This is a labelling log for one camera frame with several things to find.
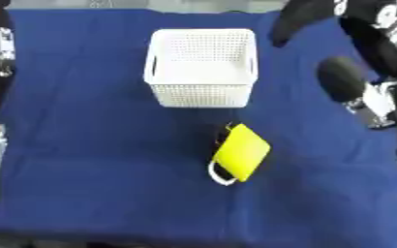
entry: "blue tablecloth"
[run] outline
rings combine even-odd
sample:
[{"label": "blue tablecloth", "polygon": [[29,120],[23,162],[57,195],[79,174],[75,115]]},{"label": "blue tablecloth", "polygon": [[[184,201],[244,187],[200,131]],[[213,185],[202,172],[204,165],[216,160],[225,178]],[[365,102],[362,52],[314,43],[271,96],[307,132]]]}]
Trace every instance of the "blue tablecloth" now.
[{"label": "blue tablecloth", "polygon": [[[18,75],[0,110],[10,146],[0,232],[195,245],[397,247],[397,136],[331,103],[315,78],[357,58],[335,20],[284,49],[276,13],[13,11]],[[258,38],[249,106],[160,107],[142,80],[159,28],[245,27]],[[217,126],[236,115],[273,144],[250,181],[206,174]]]}]

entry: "metal bracket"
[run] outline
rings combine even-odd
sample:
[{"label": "metal bracket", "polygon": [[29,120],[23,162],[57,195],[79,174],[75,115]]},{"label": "metal bracket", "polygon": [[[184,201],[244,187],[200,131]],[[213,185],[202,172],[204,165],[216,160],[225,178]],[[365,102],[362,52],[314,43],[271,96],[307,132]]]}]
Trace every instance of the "metal bracket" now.
[{"label": "metal bracket", "polygon": [[14,66],[14,33],[9,28],[0,27],[0,77],[10,77],[14,73]]}]

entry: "mug handle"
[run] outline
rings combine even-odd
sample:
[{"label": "mug handle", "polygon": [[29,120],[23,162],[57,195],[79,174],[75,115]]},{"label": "mug handle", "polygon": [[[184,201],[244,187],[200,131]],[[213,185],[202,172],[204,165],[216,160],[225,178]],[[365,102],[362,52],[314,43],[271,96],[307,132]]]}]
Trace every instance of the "mug handle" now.
[{"label": "mug handle", "polygon": [[207,172],[209,172],[210,177],[212,177],[212,179],[214,179],[214,181],[216,181],[219,184],[224,185],[224,186],[230,186],[237,180],[236,178],[225,180],[224,178],[219,176],[217,174],[217,172],[215,172],[215,164],[216,164],[215,161],[211,161],[209,163],[209,166],[207,167]]}]

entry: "yellow mug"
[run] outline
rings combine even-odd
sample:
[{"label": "yellow mug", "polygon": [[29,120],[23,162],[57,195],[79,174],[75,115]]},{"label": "yellow mug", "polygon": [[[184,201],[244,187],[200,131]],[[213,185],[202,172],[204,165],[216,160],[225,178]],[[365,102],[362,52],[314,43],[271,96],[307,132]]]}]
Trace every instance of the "yellow mug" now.
[{"label": "yellow mug", "polygon": [[[244,124],[229,128],[229,135],[208,165],[208,173],[214,181],[229,186],[236,180],[245,182],[271,150],[271,146]],[[215,166],[220,165],[233,178],[224,179]]]}]

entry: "white basket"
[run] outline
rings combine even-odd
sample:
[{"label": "white basket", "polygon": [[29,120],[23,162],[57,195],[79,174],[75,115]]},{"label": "white basket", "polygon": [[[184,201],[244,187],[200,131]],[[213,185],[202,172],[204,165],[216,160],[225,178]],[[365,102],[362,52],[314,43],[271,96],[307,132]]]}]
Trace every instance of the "white basket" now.
[{"label": "white basket", "polygon": [[152,35],[144,81],[175,108],[243,108],[258,79],[249,29],[162,29]]}]

